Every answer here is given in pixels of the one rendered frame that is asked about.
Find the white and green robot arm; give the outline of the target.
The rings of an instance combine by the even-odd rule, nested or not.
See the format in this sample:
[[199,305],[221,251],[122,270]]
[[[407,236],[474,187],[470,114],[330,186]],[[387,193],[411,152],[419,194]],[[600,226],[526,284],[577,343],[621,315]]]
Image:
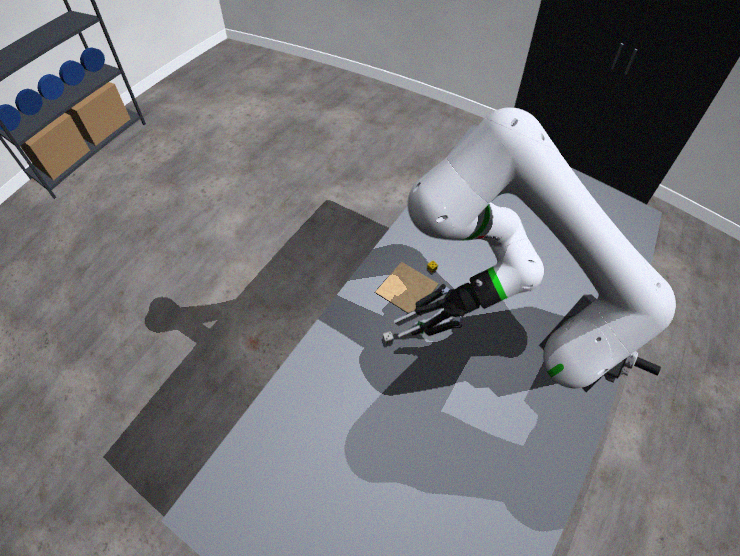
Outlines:
[[470,277],[469,284],[486,309],[535,289],[544,275],[518,215],[491,203],[507,193],[553,232],[599,294],[547,340],[543,359],[550,377],[575,389],[603,375],[614,383],[628,376],[624,367],[658,376],[661,367],[636,350],[672,321],[673,290],[605,214],[530,113],[502,108],[487,115],[414,184],[408,212],[427,236],[488,242],[497,264]]

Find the tan square mat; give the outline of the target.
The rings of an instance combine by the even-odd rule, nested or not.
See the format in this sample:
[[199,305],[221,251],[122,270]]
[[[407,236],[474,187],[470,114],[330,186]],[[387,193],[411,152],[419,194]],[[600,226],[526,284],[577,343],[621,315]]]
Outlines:
[[409,313],[415,303],[432,293],[439,284],[401,262],[375,292]]

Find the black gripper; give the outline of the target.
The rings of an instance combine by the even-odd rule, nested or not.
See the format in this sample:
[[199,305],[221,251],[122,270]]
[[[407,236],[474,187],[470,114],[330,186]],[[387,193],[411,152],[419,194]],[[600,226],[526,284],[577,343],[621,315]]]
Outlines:
[[[440,314],[436,315],[432,319],[425,322],[424,324],[422,325],[420,324],[412,329],[409,329],[401,334],[398,334],[398,337],[404,340],[412,335],[417,335],[421,332],[425,332],[428,336],[431,336],[431,335],[434,335],[434,334],[437,334],[437,333],[440,333],[440,332],[443,332],[443,331],[446,331],[452,328],[461,328],[462,327],[461,318],[465,314],[470,313],[480,307],[480,305],[478,305],[471,291],[469,284],[470,283],[467,282],[457,287],[456,289],[449,289],[447,288],[445,284],[442,284],[437,290],[435,290],[434,292],[430,293],[429,295],[417,301],[415,303],[416,309],[414,311],[411,311],[407,313],[405,316],[394,320],[394,323],[396,325],[398,326],[402,325],[412,319],[419,317],[419,315],[421,316],[422,314],[425,314],[425,313],[428,313],[428,312],[431,312],[431,311],[434,311],[440,308],[444,308],[444,310]],[[434,300],[441,297],[443,294],[446,294],[443,299],[440,299],[437,302],[431,303]],[[460,300],[463,305],[461,304]],[[456,317],[456,319],[453,319],[453,321],[449,321],[449,322],[437,325],[443,320],[448,319],[450,317]]]

